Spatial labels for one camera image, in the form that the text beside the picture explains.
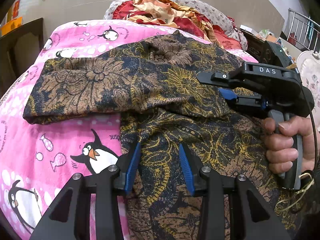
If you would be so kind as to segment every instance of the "cartoon penguin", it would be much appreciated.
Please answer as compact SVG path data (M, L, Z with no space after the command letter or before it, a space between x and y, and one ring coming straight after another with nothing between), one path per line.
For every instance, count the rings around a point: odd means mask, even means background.
M77 25L77 26L82 26L82 27L85 27L88 25L88 22L85 22L85 21L80 21L80 22L75 22L73 23L74 25Z
M51 38L49 38L49 39L47 40L47 42L45 43L45 45L44 45L44 47L43 47L43 50L48 50L48 49L50 49L50 48L52 47L52 44L53 44L53 41L52 41Z
M94 134L94 142L87 143L82 149L81 155L70 156L70 158L78 163L84 163L92 174L97 174L106 167L116 164L118 156L108 147L102 145L95 130L91 130Z
M17 215L23 227L31 234L41 219L41 211L38 205L39 196L36 190L31 191L17 187L20 180L16 180L8 193L8 200L12 210Z
M111 26L109 26L109 29L104 31L102 35L98 35L99 37L104 37L108 41L115 41L118 37L119 34L114 31Z
M64 49L64 50L59 50L56 53L56 56L59 58L63 57L72 57L72 55L76 52L77 49Z

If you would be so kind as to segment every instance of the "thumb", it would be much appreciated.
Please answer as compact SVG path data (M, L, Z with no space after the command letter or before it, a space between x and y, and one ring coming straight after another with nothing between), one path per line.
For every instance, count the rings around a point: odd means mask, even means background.
M289 121L280 122L279 130L285 136L293 136L295 134L301 134L302 136L308 136L313 134L311 119L295 116Z

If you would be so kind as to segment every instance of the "hand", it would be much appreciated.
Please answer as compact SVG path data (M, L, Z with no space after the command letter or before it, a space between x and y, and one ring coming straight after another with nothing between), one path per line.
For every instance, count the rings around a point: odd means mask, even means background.
M262 123L263 128L272 133L276 129L276 122L272 118L266 118ZM301 172L313 170L315 164L315 144L311 120L300 116L295 116L287 122L279 123L281 134L271 134L263 137L263 141L268 148L267 159L269 168L273 173L279 174L287 172L292 167L292 161L298 157L298 151L291 148L295 134L302 136L303 159ZM320 134L317 131L317 145L320 150Z

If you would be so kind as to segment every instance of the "screw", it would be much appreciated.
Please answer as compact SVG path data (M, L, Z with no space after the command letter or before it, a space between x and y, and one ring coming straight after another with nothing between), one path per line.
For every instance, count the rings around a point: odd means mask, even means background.
M109 171L116 171L117 169L118 169L117 165L110 165L110 166L108 167L108 170L109 170Z
M237 178L239 179L239 181L245 181L247 179L247 177L243 174L239 174Z
M205 172L205 173L208 173L208 172L211 171L211 168L208 167L208 166L203 166L203 167L201 168L201 171L203 171L203 172Z
M72 178L73 178L74 180L80 179L80 178L81 178L81 173L75 173L75 174L73 174L73 175L72 175Z

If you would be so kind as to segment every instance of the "metal pin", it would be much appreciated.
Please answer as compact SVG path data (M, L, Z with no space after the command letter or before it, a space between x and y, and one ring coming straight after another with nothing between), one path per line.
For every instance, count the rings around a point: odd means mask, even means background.
M307 27L306 27L306 36L304 37L303 46L304 46L304 44L306 43L308 31L309 31L309 25L307 24Z
M81 178L81 173L75 173L75 174L73 174L73 175L72 175L72 178L73 178L74 180L80 179L80 178Z
M239 174L237 178L239 179L239 181L245 181L247 179L247 177L243 174Z
M299 27L299 23L300 23L300 20L298 18L296 18L298 20L298 23L297 23L297 28L296 28L296 32L294 33L294 35L297 35L297 31L298 31L298 27Z
M310 26L310 28L311 28L311 31L310 31L311 32L311 34L310 34L311 38L310 38L310 41L309 41L308 49L310 49L311 41L312 41L312 38L313 38L313 30L314 30L314 28L312 26Z
M118 166L117 165L110 165L109 167L108 167L108 170L109 171L116 171L118 169Z
M289 30L289 35L288 35L288 37L287 37L287 41L288 41L289 38L290 38L290 33L291 33L291 30L292 30L292 27L293 27L293 22L294 22L294 19L295 19L295 15L296 15L296 13L294 12L294 13L293 13L293 17L292 17L291 27L290 27L290 30Z
M203 166L203 167L201 168L201 171L203 171L203 172L205 172L205 173L208 173L208 172L211 171L211 168L208 167L208 166Z
M301 28L301 32L300 32L299 43L300 43L300 39L301 39L301 34L302 34L302 31L303 31L303 27L304 27L304 22L302 22L302 28Z
M319 35L319 32L317 32L316 34L317 34L317 38L316 38L316 43L315 43L315 46L314 46L314 48L313 48L313 51L315 51L315 50L316 50L316 45L317 45L317 42L318 42L318 35Z

